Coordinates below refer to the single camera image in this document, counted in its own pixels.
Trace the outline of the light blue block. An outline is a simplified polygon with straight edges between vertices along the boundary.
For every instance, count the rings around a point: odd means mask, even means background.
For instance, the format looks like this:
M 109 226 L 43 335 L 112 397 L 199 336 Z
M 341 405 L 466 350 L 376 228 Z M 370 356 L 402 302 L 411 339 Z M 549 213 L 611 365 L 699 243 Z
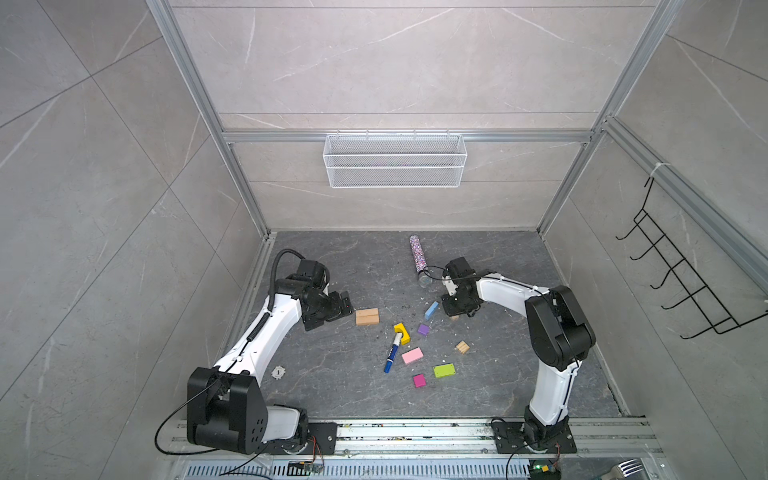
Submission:
M 432 316 L 435 314 L 435 312 L 438 310 L 438 308 L 439 308 L 439 303 L 437 301 L 433 302 L 429 306 L 427 311 L 424 313 L 424 319 L 425 320 L 430 320 L 432 318 Z

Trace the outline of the natural wood block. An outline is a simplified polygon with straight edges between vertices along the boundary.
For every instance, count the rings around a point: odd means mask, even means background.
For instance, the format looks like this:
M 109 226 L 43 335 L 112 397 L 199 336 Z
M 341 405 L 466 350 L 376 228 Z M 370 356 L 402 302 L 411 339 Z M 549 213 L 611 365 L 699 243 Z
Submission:
M 357 326 L 370 326 L 370 325 L 378 325 L 380 322 L 380 318 L 378 315 L 376 316 L 357 316 L 355 319 L 355 323 Z
M 378 318 L 378 317 L 379 317 L 379 311 L 377 308 L 362 309 L 362 310 L 356 311 L 357 319 Z

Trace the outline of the pink block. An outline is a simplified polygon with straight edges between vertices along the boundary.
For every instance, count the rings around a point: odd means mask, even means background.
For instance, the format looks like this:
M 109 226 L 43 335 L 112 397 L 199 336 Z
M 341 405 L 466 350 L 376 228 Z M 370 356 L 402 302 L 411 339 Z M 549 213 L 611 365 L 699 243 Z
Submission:
M 408 350 L 404 352 L 401 356 L 403 362 L 406 365 L 409 365 L 413 362 L 416 362 L 424 357 L 424 354 L 420 348 L 414 348 L 411 350 Z

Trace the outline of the blue white marker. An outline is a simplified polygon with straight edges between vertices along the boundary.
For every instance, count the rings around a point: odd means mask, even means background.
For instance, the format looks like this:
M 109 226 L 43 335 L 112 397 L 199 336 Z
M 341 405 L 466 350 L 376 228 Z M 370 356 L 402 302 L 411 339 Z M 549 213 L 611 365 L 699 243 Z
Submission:
M 393 343 L 391 345 L 391 348 L 389 350 L 389 353 L 388 353 L 388 356 L 387 356 L 387 359 L 386 359 L 386 362 L 385 362 L 385 365 L 384 365 L 383 371 L 385 373 L 389 373 L 391 371 L 391 368 L 392 368 L 392 366 L 394 364 L 394 361 L 395 361 L 395 358 L 396 358 L 396 355 L 397 355 L 397 351 L 398 351 L 399 346 L 401 344 L 402 338 L 403 338 L 403 334 L 401 332 L 397 332 L 395 334 Z

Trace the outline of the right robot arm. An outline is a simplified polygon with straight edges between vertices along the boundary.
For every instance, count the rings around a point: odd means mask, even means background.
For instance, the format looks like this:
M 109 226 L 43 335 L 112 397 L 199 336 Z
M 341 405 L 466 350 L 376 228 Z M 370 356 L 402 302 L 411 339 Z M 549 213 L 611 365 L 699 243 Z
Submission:
M 523 316 L 539 361 L 534 394 L 524 413 L 523 434 L 538 445 L 565 431 L 576 377 L 596 335 L 575 294 L 566 286 L 528 285 L 499 273 L 478 273 L 465 258 L 449 262 L 440 278 L 450 316 L 474 316 L 484 303 Z

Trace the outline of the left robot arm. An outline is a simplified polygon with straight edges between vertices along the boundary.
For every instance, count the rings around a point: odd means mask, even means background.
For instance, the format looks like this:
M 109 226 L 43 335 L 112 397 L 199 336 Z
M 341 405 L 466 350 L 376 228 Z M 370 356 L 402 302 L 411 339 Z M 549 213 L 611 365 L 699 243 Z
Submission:
M 349 294 L 329 291 L 328 268 L 299 258 L 295 273 L 270 272 L 268 296 L 243 336 L 213 366 L 187 383 L 187 441 L 213 450 L 255 454 L 263 447 L 302 452 L 309 441 L 307 412 L 268 405 L 261 384 L 272 357 L 297 324 L 311 331 L 353 313 Z

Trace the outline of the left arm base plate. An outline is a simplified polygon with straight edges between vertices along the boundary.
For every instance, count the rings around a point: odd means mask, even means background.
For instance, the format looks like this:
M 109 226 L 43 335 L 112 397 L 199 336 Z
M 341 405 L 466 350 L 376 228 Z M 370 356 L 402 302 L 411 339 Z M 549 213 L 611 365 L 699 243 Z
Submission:
M 310 422 L 306 426 L 299 426 L 297 437 L 262 443 L 257 451 L 273 455 L 332 455 L 337 443 L 338 427 L 334 422 Z

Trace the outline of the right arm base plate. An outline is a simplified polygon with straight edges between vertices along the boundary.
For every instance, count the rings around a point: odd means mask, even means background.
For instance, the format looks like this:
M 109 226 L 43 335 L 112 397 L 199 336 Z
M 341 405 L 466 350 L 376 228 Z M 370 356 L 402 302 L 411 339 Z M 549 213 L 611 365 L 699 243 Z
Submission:
M 506 421 L 493 418 L 489 426 L 500 454 L 575 454 L 577 447 L 567 420 L 539 426 L 534 420 Z

